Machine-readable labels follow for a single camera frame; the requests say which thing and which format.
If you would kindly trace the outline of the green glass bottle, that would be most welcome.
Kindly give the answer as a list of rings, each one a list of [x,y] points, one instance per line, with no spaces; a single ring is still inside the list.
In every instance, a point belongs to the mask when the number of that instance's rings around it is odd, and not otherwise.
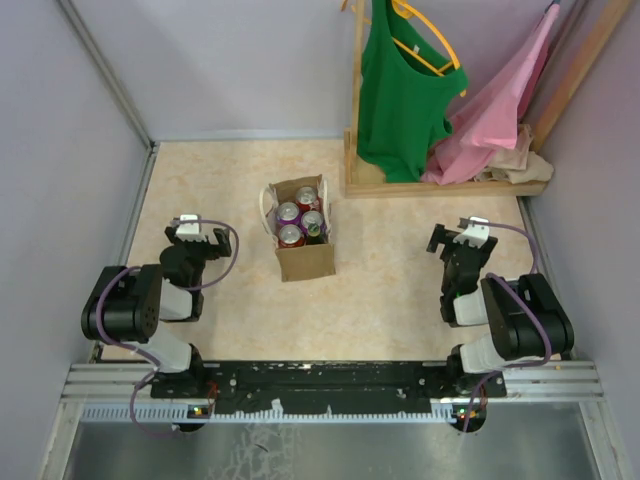
[[[321,230],[309,230],[306,235],[307,245],[323,245],[327,243],[327,236]]]

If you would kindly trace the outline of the burlap canvas tote bag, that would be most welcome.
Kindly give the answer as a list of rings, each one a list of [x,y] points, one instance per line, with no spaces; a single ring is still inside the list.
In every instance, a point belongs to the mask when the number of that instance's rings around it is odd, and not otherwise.
[[[276,209],[284,202],[295,202],[297,190],[303,186],[317,189],[321,210],[326,222],[327,243],[323,245],[307,245],[296,248],[281,248],[276,231]],[[336,273],[335,246],[332,238],[331,203],[329,199],[329,183],[321,175],[301,177],[269,184],[258,196],[258,207],[261,223],[275,248],[281,279],[284,282],[306,281]]]

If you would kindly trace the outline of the aluminium frame rail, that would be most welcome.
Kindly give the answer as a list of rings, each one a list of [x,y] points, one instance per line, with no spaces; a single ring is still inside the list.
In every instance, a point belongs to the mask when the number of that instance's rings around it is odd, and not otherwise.
[[[492,404],[603,400],[588,361],[509,368],[484,381],[442,362],[207,362],[197,373],[161,374],[142,363],[76,364],[61,395],[86,422],[207,424],[483,425]]]

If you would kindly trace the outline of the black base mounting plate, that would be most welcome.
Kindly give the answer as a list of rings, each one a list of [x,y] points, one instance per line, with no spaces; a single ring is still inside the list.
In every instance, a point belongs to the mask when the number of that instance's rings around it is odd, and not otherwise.
[[[204,399],[217,414],[266,412],[275,400],[288,415],[422,414],[433,400],[467,398],[481,378],[444,361],[220,361],[150,385],[153,399]]]

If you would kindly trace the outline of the pink garment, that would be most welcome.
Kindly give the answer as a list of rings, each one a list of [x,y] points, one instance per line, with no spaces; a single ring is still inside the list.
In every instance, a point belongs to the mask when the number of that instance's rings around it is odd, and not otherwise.
[[[475,181],[500,147],[516,146],[523,119],[544,68],[549,34],[560,13],[552,4],[514,57],[451,118],[454,132],[427,159],[423,182]]]

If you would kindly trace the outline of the beige crumpled cloth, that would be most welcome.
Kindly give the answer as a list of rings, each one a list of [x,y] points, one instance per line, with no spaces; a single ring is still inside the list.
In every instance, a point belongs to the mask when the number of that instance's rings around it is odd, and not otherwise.
[[[474,177],[476,182],[506,181],[523,184],[531,181],[548,182],[554,167],[530,149],[532,129],[528,124],[518,126],[516,146],[498,148],[487,166]]]

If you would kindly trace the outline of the yellow clothes hanger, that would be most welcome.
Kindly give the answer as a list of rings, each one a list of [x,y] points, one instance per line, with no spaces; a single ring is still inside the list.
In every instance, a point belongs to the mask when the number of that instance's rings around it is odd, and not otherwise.
[[[406,1],[383,1],[378,13],[378,29],[374,24],[374,2],[371,2],[369,13],[363,9],[362,21],[356,21],[356,39],[361,40],[363,31],[382,36],[382,46],[391,48],[392,54],[398,53],[400,60],[406,60],[408,67],[416,67],[417,74],[424,74],[427,80],[450,80],[460,82],[458,95],[464,98],[467,94],[468,81],[466,73],[449,42],[437,27],[416,8]],[[442,44],[436,47],[423,36],[424,28],[417,29],[412,18],[422,22]]]

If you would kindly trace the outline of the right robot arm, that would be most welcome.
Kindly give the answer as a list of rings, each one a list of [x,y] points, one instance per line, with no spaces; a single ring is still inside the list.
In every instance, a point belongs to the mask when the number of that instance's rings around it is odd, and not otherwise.
[[[508,280],[482,272],[498,239],[493,228],[523,235],[532,266]],[[503,371],[547,363],[574,347],[573,325],[544,274],[540,252],[526,230],[480,217],[460,220],[457,231],[434,226],[426,251],[441,249],[443,277],[439,298],[443,321],[452,328],[486,326],[480,338],[460,344],[447,358],[447,384],[456,394],[479,395],[488,381]]]

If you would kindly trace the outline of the green tank top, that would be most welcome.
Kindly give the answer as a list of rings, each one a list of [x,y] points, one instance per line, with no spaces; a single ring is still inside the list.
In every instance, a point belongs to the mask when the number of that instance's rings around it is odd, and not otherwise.
[[[374,24],[383,1],[373,1]],[[377,166],[388,183],[415,183],[426,171],[428,151],[453,133],[447,116],[460,82],[427,80],[408,67],[393,45],[369,33],[362,53],[357,154]]]

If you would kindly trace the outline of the purple soda can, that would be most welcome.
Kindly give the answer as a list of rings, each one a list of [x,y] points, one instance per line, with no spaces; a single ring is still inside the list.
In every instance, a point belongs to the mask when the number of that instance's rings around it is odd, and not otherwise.
[[[326,233],[326,222],[324,215],[318,210],[306,211],[300,219],[300,228],[305,235],[311,233]]]
[[[295,202],[281,203],[276,209],[276,231],[279,232],[282,228],[300,224],[301,211],[299,206]]]

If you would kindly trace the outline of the wooden plank leaning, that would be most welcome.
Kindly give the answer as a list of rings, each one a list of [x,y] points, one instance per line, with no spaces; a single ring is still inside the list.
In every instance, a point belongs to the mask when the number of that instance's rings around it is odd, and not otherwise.
[[[534,141],[539,151],[569,106],[583,80],[631,7],[632,1],[580,1],[548,64],[532,112]]]

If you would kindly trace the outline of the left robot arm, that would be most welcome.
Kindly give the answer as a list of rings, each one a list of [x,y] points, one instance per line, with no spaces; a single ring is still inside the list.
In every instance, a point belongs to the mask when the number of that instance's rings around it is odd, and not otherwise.
[[[105,267],[82,310],[85,338],[142,356],[152,365],[154,398],[203,397],[214,387],[198,349],[169,323],[196,322],[203,290],[224,279],[238,257],[230,225],[185,214],[165,228],[169,241],[157,263]]]

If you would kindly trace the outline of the wooden clothes rack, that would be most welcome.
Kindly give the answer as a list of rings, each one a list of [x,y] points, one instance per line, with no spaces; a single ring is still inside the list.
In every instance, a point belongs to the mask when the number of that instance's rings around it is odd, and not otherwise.
[[[545,182],[530,181],[512,184],[508,181],[465,182],[439,185],[437,183],[388,183],[384,173],[375,165],[369,164],[357,155],[361,65],[364,47],[365,3],[363,1],[344,1],[343,11],[355,14],[353,41],[353,73],[351,126],[344,131],[344,190],[350,198],[392,198],[392,197],[507,197],[537,196],[547,187]]]

